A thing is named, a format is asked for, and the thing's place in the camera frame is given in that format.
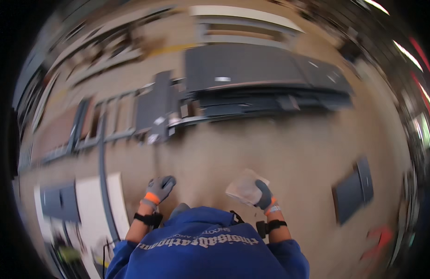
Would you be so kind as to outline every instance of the person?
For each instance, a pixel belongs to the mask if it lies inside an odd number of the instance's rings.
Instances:
[[[107,279],[309,277],[308,261],[261,180],[255,181],[262,192],[255,206],[268,224],[278,224],[269,232],[269,244],[250,224],[235,221],[234,213],[186,204],[173,210],[163,227],[148,232],[149,218],[175,184],[173,176],[150,181],[125,240],[114,248]]]

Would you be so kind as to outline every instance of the blue hoodie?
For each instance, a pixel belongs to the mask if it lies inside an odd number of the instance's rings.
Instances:
[[[148,233],[140,243],[114,248],[107,279],[308,278],[310,267],[295,240],[266,245],[232,213],[186,210]]]

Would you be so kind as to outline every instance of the gray work glove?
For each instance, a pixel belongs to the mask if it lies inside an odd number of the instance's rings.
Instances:
[[[141,202],[156,210],[156,207],[168,197],[175,185],[176,179],[173,176],[154,178],[148,183],[147,193]]]
[[[268,215],[271,207],[277,205],[277,199],[274,198],[269,187],[260,179],[255,181],[255,186],[260,189],[262,195],[258,203],[254,204],[254,206],[263,209],[264,215]]]

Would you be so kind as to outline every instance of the black wrist strap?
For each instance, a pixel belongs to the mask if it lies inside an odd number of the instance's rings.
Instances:
[[[134,219],[142,221],[147,226],[153,226],[153,229],[157,229],[162,221],[162,214],[154,213],[153,215],[140,215],[139,213],[134,214]]]
[[[273,229],[278,229],[281,226],[288,226],[285,221],[272,220],[268,224],[264,221],[256,223],[257,232],[261,238],[265,238]]]

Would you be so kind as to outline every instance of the fluorescent light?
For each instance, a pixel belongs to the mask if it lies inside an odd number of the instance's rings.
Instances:
[[[420,83],[418,83],[419,84],[419,86],[421,87],[421,90],[423,91],[423,93],[424,93],[424,96],[426,96],[426,99],[429,101],[429,103],[430,103],[430,97],[429,97],[429,95],[427,94],[427,92],[424,90],[424,87],[420,84]]]
[[[380,9],[381,11],[385,12],[386,14],[390,15],[389,12],[387,12],[387,10],[382,7],[381,5],[379,5],[379,3],[376,3],[373,0],[364,0],[365,2],[369,3],[370,5],[374,6],[375,8]]]
[[[402,52],[402,53],[404,53],[406,56],[407,56],[407,58],[408,59],[410,59],[412,62],[413,62],[413,64],[415,64],[422,72],[424,72],[423,71],[423,68],[421,68],[421,65],[419,65],[419,62],[418,62],[418,60],[416,60],[414,57],[413,57],[413,55],[412,54],[410,54],[405,48],[403,48],[402,46],[400,46],[397,42],[395,42],[395,41],[393,41],[394,43],[395,43],[395,45],[399,48],[399,50]]]

